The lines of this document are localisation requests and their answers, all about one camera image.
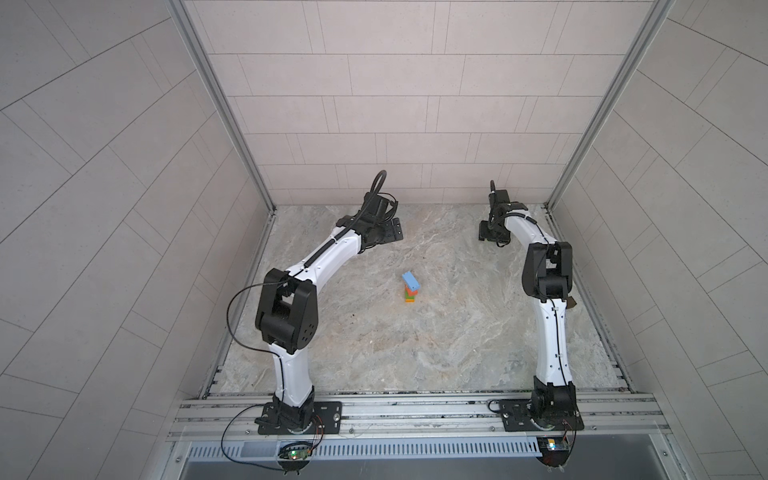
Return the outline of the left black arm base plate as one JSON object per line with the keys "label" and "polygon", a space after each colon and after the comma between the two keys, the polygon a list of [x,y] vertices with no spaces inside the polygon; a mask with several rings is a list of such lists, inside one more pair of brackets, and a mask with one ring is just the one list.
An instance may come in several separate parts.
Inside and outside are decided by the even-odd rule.
{"label": "left black arm base plate", "polygon": [[278,399],[267,403],[255,419],[261,435],[301,435],[322,429],[338,434],[343,404],[337,401],[311,401],[301,407],[284,405]]}

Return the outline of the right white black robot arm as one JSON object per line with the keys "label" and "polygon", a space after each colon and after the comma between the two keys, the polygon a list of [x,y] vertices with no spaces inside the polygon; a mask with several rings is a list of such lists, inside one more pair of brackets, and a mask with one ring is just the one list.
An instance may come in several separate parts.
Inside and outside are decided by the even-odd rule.
{"label": "right white black robot arm", "polygon": [[488,200],[489,214],[480,222],[479,239],[499,248],[517,239],[526,250],[521,284],[533,306],[538,341],[529,418],[541,430],[581,430],[565,328],[573,287],[572,246],[546,233],[526,205],[512,201],[494,182]]}

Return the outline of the light blue wood block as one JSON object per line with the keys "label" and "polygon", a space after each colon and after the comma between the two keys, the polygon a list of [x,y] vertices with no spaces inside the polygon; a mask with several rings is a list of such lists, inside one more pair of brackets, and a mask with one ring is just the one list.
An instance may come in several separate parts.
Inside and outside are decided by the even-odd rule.
{"label": "light blue wood block", "polygon": [[402,279],[405,283],[405,286],[410,288],[411,290],[419,290],[420,289],[420,283],[415,278],[412,272],[407,271],[402,275]]}

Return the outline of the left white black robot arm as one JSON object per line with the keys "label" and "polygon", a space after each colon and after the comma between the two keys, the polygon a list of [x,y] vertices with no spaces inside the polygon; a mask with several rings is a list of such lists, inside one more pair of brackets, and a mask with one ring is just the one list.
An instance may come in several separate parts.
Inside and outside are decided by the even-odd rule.
{"label": "left white black robot arm", "polygon": [[378,245],[403,239],[398,202],[384,192],[387,172],[379,171],[360,209],[340,218],[328,238],[286,270],[265,275],[255,327],[274,359],[276,389],[270,408],[277,424],[293,433],[312,423],[314,385],[307,347],[319,326],[319,294],[353,257]]}

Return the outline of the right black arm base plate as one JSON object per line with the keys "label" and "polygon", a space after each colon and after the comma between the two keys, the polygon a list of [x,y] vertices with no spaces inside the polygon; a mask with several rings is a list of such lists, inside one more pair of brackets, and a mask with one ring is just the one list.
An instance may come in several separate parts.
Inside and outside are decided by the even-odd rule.
{"label": "right black arm base plate", "polygon": [[547,433],[585,428],[580,413],[558,405],[534,407],[533,401],[524,399],[494,400],[491,404],[490,409],[501,417],[506,432]]}

